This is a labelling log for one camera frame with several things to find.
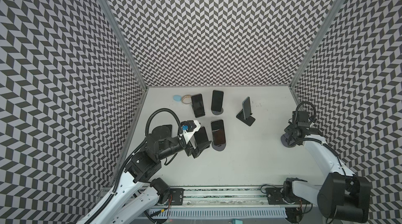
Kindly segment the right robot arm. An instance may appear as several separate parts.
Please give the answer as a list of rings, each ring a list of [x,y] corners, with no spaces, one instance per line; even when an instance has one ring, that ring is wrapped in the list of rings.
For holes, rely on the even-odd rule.
[[[287,148],[303,146],[314,158],[323,175],[323,184],[314,186],[306,180],[287,178],[282,197],[287,203],[305,200],[317,206],[328,220],[364,224],[368,220],[371,183],[357,176],[329,146],[320,131],[310,126],[312,118],[306,111],[294,111],[290,124],[281,136]]]

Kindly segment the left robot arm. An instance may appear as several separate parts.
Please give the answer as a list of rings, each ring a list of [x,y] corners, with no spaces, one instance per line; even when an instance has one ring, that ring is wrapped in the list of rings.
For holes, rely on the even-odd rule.
[[[185,121],[172,137],[167,125],[158,126],[145,137],[139,150],[127,158],[112,188],[79,220],[81,224],[129,224],[155,205],[171,204],[169,185],[154,175],[162,161],[181,151],[197,158],[211,141],[198,121]]]

